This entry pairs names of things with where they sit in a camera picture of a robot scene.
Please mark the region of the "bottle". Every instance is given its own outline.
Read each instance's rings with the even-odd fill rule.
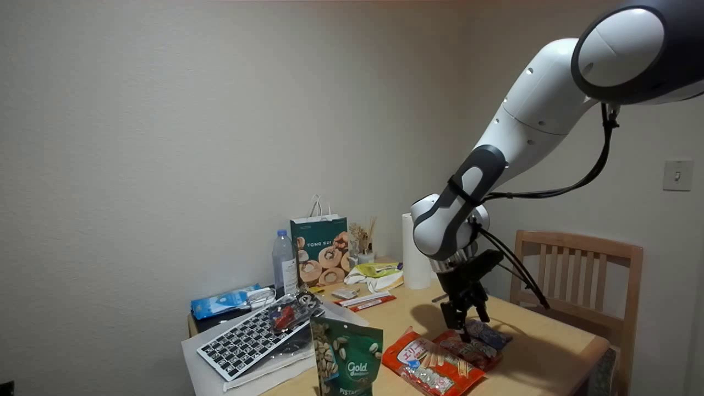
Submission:
[[[278,296],[294,296],[300,290],[300,270],[286,229],[278,229],[278,241],[272,246],[272,280]]]

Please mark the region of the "wooden table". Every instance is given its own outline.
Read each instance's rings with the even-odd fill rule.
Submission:
[[[383,329],[384,349],[409,325],[420,335],[445,331],[443,313],[434,297],[443,296],[434,285],[426,290],[394,289],[396,302],[362,311],[361,317],[373,329]],[[531,396],[531,394],[575,394],[607,350],[607,342],[578,329],[541,317],[515,303],[491,297],[491,325],[512,335],[504,349],[500,365],[486,374],[471,394]],[[314,394],[316,369],[268,389],[268,396]],[[418,394],[387,368],[373,382],[373,396]]]

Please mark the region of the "chair backrest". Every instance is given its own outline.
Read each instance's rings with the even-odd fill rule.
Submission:
[[[576,234],[516,231],[515,254],[549,302],[549,311],[541,313],[612,342],[619,350],[616,391],[626,394],[634,363],[642,248]],[[622,313],[609,313],[604,299],[612,297],[612,289],[622,286],[625,290],[619,299]],[[535,296],[516,278],[511,283],[511,302],[538,311]]]

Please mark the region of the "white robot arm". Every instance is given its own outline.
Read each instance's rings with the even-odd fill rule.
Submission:
[[[443,303],[449,329],[465,329],[471,306],[488,322],[479,280],[504,255],[466,255],[478,237],[471,219],[479,219],[479,204],[497,197],[497,185],[548,157],[599,102],[609,131],[620,107],[701,94],[701,19],[704,3],[698,0],[625,0],[578,41],[549,42],[532,58],[445,191],[411,208],[415,246],[432,258],[449,297]],[[524,273],[524,283],[548,306],[531,275]]]

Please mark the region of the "white wall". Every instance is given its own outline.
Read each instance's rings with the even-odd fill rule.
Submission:
[[[472,113],[466,131],[481,131],[512,77],[535,50],[576,35],[609,3],[504,0],[471,12],[468,68]],[[583,191],[553,200],[491,202],[495,231],[512,242],[515,229],[563,229],[645,246],[641,322],[631,394],[684,394],[690,356],[704,226],[704,102],[625,109],[604,174]],[[566,143],[506,189],[545,189],[578,180],[601,149],[593,109]],[[663,191],[666,159],[692,159],[692,191]],[[492,273],[492,292],[509,296],[509,278]]]
[[[689,396],[698,396],[704,394],[704,290],[701,285],[704,283],[704,270],[700,268],[700,283],[698,283],[698,311],[696,311],[696,329],[692,329],[692,336],[690,336],[690,353],[689,353],[689,388],[686,394]]]
[[[432,4],[0,3],[0,372],[19,396],[190,394],[192,297],[270,283],[281,213],[437,189],[459,19]]]

